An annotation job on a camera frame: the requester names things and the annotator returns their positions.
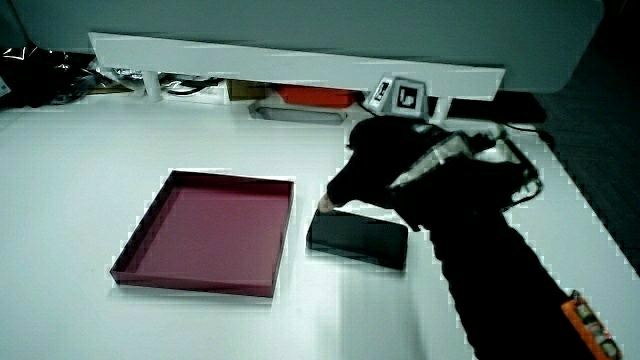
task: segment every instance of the black glove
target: black glove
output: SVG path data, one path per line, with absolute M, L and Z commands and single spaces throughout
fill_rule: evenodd
M 502 215 L 524 184 L 523 165 L 454 156 L 394 185 L 450 135 L 421 120 L 360 122 L 349 138 L 353 155 L 329 182 L 319 209 L 361 200 L 395 209 L 416 231 L 418 225 L 428 228 L 477 358 L 593 359 L 560 308 L 569 297 Z M 482 138 L 467 140 L 472 152 L 490 145 Z M 506 281 L 505 274 L 516 280 Z

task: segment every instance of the pink tray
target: pink tray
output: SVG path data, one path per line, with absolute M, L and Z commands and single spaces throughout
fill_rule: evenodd
M 293 182 L 173 171 L 111 268 L 118 284 L 273 297 Z

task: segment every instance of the cable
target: cable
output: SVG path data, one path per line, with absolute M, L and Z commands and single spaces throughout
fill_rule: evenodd
M 362 108 L 364 111 L 368 112 L 369 114 L 378 117 L 378 114 L 373 113 L 371 110 L 367 109 L 366 107 L 364 107 L 364 105 L 362 105 L 361 101 L 356 101 L 356 103 L 358 104 L 358 106 L 360 106 L 360 108 Z
M 197 93 L 199 91 L 202 91 L 204 89 L 205 88 L 195 88 L 195 89 L 186 90 L 186 91 L 167 90 L 167 93 L 171 94 L 171 95 L 178 95 L 178 96 L 180 96 L 180 95 L 192 95 L 192 94 L 195 94 L 195 93 Z
M 539 131 L 537 129 L 531 130 L 531 129 L 523 129 L 523 128 L 519 128 L 519 127 L 515 127 L 513 125 L 509 125 L 509 124 L 502 124 L 506 127 L 510 127 L 514 130 L 518 130 L 518 131 L 524 131 L 524 132 L 534 132 L 534 133 L 539 133 Z
M 551 149 L 553 151 L 553 149 L 555 148 L 556 141 L 553 139 L 553 136 L 551 136 L 551 134 L 549 134 L 548 132 L 546 132 L 544 130 L 523 129 L 523 128 L 520 128 L 520 127 L 516 127 L 516 126 L 513 126 L 513 125 L 509 125 L 509 124 L 503 124 L 503 123 L 496 123 L 496 124 L 504 125 L 506 127 L 509 127 L 511 129 L 518 130 L 518 131 L 536 133 L 540 137 L 540 140 L 544 141 L 547 144 L 547 146 L 549 146 L 549 149 Z

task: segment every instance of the maroon tray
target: maroon tray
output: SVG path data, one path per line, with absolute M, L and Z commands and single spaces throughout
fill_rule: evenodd
M 118 284 L 273 297 L 293 182 L 173 171 L 111 268 Z

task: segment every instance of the white table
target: white table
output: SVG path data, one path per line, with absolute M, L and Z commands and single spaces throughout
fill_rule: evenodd
M 247 104 L 94 95 L 0 112 L 0 358 L 472 358 L 428 233 L 410 234 L 406 272 L 305 247 L 317 202 L 348 159 L 349 130 L 365 116 L 342 126 L 264 121 Z M 637 274 L 546 146 L 514 140 L 545 190 L 509 220 L 564 289 L 586 295 L 626 359 L 640 359 Z M 114 284 L 109 268 L 174 168 L 295 178 L 272 301 Z M 517 280 L 505 286 L 526 291 Z

